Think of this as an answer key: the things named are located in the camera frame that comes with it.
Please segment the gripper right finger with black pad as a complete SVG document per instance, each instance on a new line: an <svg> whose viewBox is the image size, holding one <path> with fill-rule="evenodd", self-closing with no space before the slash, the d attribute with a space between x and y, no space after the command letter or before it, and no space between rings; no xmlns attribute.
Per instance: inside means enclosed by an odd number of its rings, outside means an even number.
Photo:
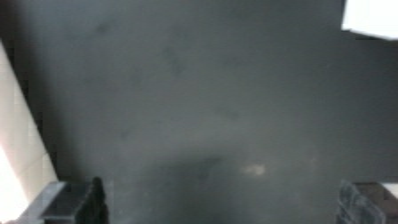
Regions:
<svg viewBox="0 0 398 224"><path fill-rule="evenodd" d="M398 182L342 181L337 224L398 224Z"/></svg>

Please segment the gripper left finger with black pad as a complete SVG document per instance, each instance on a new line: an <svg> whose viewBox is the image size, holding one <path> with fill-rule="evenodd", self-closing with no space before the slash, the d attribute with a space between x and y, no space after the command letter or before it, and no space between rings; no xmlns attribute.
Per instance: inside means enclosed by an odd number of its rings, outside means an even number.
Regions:
<svg viewBox="0 0 398 224"><path fill-rule="evenodd" d="M109 224L104 182L52 182L26 210L26 224Z"/></svg>

